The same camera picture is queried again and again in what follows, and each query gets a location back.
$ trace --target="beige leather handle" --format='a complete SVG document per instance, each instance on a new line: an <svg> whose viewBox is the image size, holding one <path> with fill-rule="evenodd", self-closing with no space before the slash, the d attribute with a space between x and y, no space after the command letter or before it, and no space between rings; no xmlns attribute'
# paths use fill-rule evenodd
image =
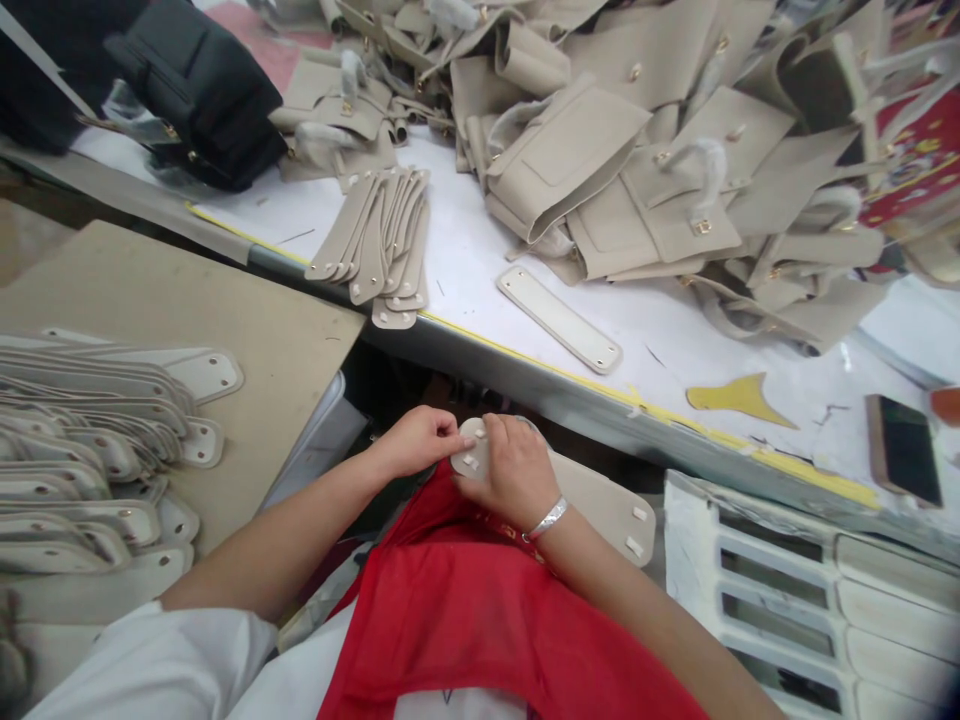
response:
<svg viewBox="0 0 960 720"><path fill-rule="evenodd" d="M720 188L727 178L727 151L717 140L700 138L689 145L684 145L677 152L666 155L662 160L658 158L658 164L662 171L670 172L671 168L690 155L699 156L703 161L704 169L704 182L700 196L687 211L690 224L696 227L701 223L710 222L710 210L720 198Z"/></svg>

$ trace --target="wooden board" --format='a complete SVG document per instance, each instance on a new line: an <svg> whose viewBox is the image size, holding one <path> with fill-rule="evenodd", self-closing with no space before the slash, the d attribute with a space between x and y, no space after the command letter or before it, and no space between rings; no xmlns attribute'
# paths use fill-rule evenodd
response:
<svg viewBox="0 0 960 720"><path fill-rule="evenodd" d="M203 556L250 520L356 341L364 318L240 270L96 221L0 290L0 329L57 326L146 346L231 351L246 381L204 405L220 464L179 467Z"/></svg>

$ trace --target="yellow tape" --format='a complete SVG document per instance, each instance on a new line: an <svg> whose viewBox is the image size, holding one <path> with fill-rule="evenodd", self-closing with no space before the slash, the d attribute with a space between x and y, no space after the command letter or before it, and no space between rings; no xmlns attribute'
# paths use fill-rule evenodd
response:
<svg viewBox="0 0 960 720"><path fill-rule="evenodd" d="M309 260L306 260L298 255L294 255L293 253L288 252L283 248L277 247L276 245L265 243L262 240L259 240L258 238L253 237L252 235L248 235L247 233L241 232L236 228L232 228L229 225L226 225L220 222L219 220L210 217L206 213L201 212L200 210L197 210L197 208L194 207L194 205L191 203L187 203L187 209L190 210L190 212L197 215L198 217L203 218L207 222L211 222L214 225L219 225L223 229L229 230L234 235L238 235L239 237L242 237L244 240L249 240L252 243L256 243L257 245L273 250L274 252L279 253L280 255L283 255L285 258L288 258L289 260L293 260L294 262L299 263L300 265L306 266L310 264ZM461 335L466 335L467 337L473 338L479 343L483 343L484 345L492 347L495 350L498 350L499 352L502 352L505 355L509 355L510 357L516 358L518 360L522 360L523 362L539 365L540 367L544 368L545 370L548 370L549 372L565 377L568 380L572 380L578 385L582 385L583 387L586 387L587 389L592 390L593 392L598 393L599 395L603 395L604 397L610 398L611 400L615 400L617 402L623 403L627 407L639 408L646 415L649 415L655 420L658 420L659 422L662 422L666 425L673 425L673 424L682 425L683 427L689 428L694 432L700 433L701 435L712 440L718 445L722 445L724 447L727 447L736 451L740 451L743 448L750 447L752 445L752 443L749 443L746 440L743 440L741 438L735 437L733 435L728 435L727 433L719 432L717 430L711 430L707 427L704 427L698 422L694 422L688 417L685 417L678 413L671 412L661 407L657 407L656 405L650 405L644 402L643 399L640 397L640 394L637 392L637 389L633 385L627 386L630 389L629 393L625 393L622 390L614 390L613 388L607 387L602 383L589 380L579 375L574 375L573 373L569 373L569 372L566 372L565 370L561 370L560 368L553 367L552 365L548 365L544 362L541 362L540 360L536 360L535 358L528 357L527 355L523 355L522 353L518 353L516 350L512 350L511 348L508 348L505 345L500 345L491 340L488 340L482 335L477 335L476 333L471 332L466 328L460 327L459 325L455 325L447 320L444 320L441 317L438 317L436 315L433 315L427 312L426 310L420 310L419 314L423 315L424 317L430 318L431 320L438 322L441 325L445 325L446 327L456 331ZM854 502L858 502L861 505L865 505L866 507L871 508L873 510L881 509L881 505L877 500L877 494L872 488L866 487L865 485L861 485L860 483L857 483L848 478L841 477L840 475L833 475L830 473L825 473L820 470L817 470L815 467L813 467L809 463L804 462L800 458L791 457L790 455L784 455L776 451L767 451L762 449L758 449L756 452L754 452L751 455L751 457L754 460L757 460L758 462L761 462L765 465L769 465L770 467L776 470L780 470L781 472L787 473L788 475L792 475L793 477L799 480L808 482L811 485L816 485L819 488L823 488L824 490L832 492L836 495L840 495L841 497L847 498L848 500L853 500Z"/></svg>

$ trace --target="yellow leather scrap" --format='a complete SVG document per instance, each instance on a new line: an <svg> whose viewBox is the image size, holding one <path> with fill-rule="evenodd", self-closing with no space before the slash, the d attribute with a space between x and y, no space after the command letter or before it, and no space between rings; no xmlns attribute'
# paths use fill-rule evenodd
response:
<svg viewBox="0 0 960 720"><path fill-rule="evenodd" d="M745 375L719 388L689 388L687 402L697 410L734 410L793 430L796 425L778 413L763 396L766 373Z"/></svg>

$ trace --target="black handbag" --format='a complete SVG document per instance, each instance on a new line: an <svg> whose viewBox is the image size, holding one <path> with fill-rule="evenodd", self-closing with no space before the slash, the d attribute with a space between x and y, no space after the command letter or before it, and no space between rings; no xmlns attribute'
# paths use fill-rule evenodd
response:
<svg viewBox="0 0 960 720"><path fill-rule="evenodd" d="M148 145L221 190L246 190L287 151L267 116L283 99L243 44L184 0L156 0L104 48L167 127Z"/></svg>

